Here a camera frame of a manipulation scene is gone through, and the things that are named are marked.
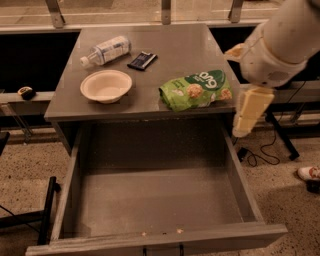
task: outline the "drawer handle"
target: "drawer handle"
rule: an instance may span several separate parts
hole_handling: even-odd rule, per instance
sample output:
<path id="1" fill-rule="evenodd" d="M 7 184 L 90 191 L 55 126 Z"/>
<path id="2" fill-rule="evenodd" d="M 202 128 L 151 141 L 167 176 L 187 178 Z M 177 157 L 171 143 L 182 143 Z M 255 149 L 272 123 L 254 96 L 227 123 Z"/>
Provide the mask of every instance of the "drawer handle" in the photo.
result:
<path id="1" fill-rule="evenodd" d="M 179 249 L 180 249 L 179 256 L 184 256 L 184 247 L 182 244 L 180 244 Z M 147 248 L 143 248 L 142 255 L 147 256 Z"/>

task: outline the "bottle cap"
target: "bottle cap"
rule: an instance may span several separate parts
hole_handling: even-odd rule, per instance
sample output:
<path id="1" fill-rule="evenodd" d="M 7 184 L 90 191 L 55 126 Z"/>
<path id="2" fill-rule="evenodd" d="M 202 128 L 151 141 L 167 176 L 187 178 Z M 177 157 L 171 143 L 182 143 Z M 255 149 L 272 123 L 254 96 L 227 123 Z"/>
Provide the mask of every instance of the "bottle cap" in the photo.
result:
<path id="1" fill-rule="evenodd" d="M 81 62 L 81 65 L 83 66 L 83 67 L 86 67 L 86 66 L 88 66 L 89 65 L 89 59 L 87 58 L 87 57 L 82 57 L 82 58 L 80 58 L 80 62 Z"/>

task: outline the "snack bag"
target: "snack bag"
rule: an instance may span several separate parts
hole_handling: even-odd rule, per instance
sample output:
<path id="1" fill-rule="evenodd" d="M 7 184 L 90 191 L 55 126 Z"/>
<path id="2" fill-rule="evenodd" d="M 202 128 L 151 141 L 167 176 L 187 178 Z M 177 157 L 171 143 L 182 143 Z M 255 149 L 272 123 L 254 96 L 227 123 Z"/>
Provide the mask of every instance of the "snack bag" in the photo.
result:
<path id="1" fill-rule="evenodd" d="M 229 82 L 222 70 L 172 79 L 159 90 L 162 101 L 175 112 L 207 107 L 213 101 L 232 98 Z"/>

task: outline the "gray tabletop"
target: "gray tabletop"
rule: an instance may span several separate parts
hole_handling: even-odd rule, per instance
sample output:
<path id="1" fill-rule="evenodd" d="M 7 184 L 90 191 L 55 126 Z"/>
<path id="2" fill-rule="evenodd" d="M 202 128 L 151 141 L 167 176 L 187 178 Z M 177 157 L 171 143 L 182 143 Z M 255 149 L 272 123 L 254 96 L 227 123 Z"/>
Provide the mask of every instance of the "gray tabletop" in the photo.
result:
<path id="1" fill-rule="evenodd" d="M 80 65 L 80 57 L 87 55 L 90 47 L 118 35 L 130 39 L 130 54 L 103 66 L 84 69 Z M 141 51 L 157 54 L 158 59 L 144 72 L 128 68 L 127 64 Z M 232 112 L 235 97 L 213 102 L 207 108 L 178 113 L 160 100 L 159 87 L 168 80 L 215 69 L 226 73 L 237 94 L 239 82 L 205 24 L 85 28 L 80 32 L 45 118 L 54 122 Z M 81 82 L 101 70 L 119 70 L 132 78 L 133 87 L 116 103 L 90 101 L 80 92 Z"/>

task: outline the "metal post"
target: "metal post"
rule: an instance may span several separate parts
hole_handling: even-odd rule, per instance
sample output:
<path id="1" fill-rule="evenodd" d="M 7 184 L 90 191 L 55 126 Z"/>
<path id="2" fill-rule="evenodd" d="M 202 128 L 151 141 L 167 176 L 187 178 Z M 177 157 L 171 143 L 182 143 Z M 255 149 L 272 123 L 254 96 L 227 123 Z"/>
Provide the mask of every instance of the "metal post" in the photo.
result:
<path id="1" fill-rule="evenodd" d="M 55 28 L 63 28 L 65 20 L 61 14 L 57 0 L 46 0 L 46 4 L 51 15 L 53 26 Z"/>
<path id="2" fill-rule="evenodd" d="M 162 25 L 171 24 L 171 0 L 161 1 L 161 21 Z"/>
<path id="3" fill-rule="evenodd" d="M 240 21 L 243 1 L 244 0 L 233 0 L 229 13 L 229 20 L 232 23 L 237 23 Z"/>

